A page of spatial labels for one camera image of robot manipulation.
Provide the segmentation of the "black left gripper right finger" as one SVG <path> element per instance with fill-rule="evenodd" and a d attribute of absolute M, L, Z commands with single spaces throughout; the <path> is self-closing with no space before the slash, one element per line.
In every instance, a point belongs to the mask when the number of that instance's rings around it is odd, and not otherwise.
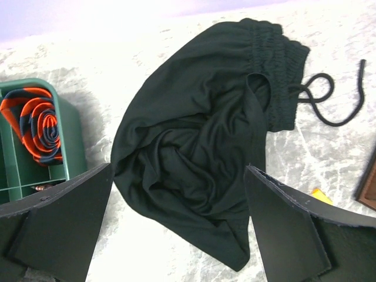
<path fill-rule="evenodd" d="M 375 281 L 375 218 L 247 166 L 245 191 L 268 281 Z"/>

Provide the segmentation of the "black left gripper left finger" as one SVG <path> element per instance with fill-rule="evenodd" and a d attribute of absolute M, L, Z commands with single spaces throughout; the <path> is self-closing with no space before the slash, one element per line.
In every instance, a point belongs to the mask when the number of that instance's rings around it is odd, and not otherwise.
<path fill-rule="evenodd" d="M 27 268 L 85 281 L 113 182 L 111 165 L 1 205 L 1 281 Z"/>

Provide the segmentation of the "brown wooden desk organizer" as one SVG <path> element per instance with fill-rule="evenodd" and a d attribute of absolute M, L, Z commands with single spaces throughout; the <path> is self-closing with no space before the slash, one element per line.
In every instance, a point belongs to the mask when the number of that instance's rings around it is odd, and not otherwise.
<path fill-rule="evenodd" d="M 357 202 L 375 210 L 375 149 L 360 178 L 354 197 Z"/>

